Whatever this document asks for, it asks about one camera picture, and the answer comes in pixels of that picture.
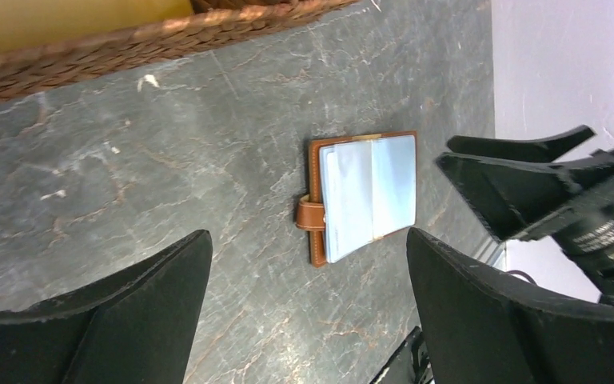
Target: notebook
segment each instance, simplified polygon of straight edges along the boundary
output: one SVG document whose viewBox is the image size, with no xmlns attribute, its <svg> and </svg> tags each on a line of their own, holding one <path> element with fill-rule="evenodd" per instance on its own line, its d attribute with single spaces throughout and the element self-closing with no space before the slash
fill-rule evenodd
<svg viewBox="0 0 614 384">
<path fill-rule="evenodd" d="M 296 221 L 309 232 L 314 266 L 415 223 L 415 132 L 315 140 L 308 163 Z"/>
</svg>

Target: gray marble surface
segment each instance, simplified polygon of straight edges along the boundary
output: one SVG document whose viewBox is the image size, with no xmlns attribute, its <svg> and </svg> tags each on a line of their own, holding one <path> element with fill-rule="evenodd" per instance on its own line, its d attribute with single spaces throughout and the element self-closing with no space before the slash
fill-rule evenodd
<svg viewBox="0 0 614 384">
<path fill-rule="evenodd" d="M 204 228 L 215 255 L 185 382 L 367 382 L 418 323 L 405 234 L 312 268 L 293 225 L 305 144 L 417 130 L 417 226 L 472 252 L 484 232 L 432 160 L 454 134 L 493 135 L 490 12 L 364 0 L 0 105 L 0 310 Z"/>
</svg>

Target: white wall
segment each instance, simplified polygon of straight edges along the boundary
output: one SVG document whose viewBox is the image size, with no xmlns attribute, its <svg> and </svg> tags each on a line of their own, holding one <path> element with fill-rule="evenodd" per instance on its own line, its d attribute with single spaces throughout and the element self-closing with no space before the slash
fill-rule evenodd
<svg viewBox="0 0 614 384">
<path fill-rule="evenodd" d="M 542 138 L 580 124 L 614 147 L 614 0 L 493 0 L 496 136 Z M 551 240 L 508 243 L 508 268 L 590 301 L 598 291 Z"/>
</svg>

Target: brown wicker basket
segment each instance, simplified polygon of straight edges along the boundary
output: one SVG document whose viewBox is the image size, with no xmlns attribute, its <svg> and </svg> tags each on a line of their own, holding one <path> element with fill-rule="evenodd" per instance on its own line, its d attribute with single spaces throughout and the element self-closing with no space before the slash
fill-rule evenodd
<svg viewBox="0 0 614 384">
<path fill-rule="evenodd" d="M 358 0 L 192 0 L 195 14 L 0 54 L 0 102 L 302 26 Z"/>
</svg>

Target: notebook page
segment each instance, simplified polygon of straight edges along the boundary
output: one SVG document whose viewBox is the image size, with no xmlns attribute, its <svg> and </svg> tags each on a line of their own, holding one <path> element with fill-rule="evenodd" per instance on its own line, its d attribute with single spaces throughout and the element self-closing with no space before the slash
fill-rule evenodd
<svg viewBox="0 0 614 384">
<path fill-rule="evenodd" d="M 328 262 L 337 262 L 373 240 L 371 148 L 370 141 L 347 142 L 336 144 L 326 156 L 321 180 L 329 186 L 323 190 L 326 248 L 333 250 L 326 252 Z"/>
<path fill-rule="evenodd" d="M 380 138 L 372 148 L 373 233 L 381 238 L 415 224 L 415 137 Z"/>
</svg>

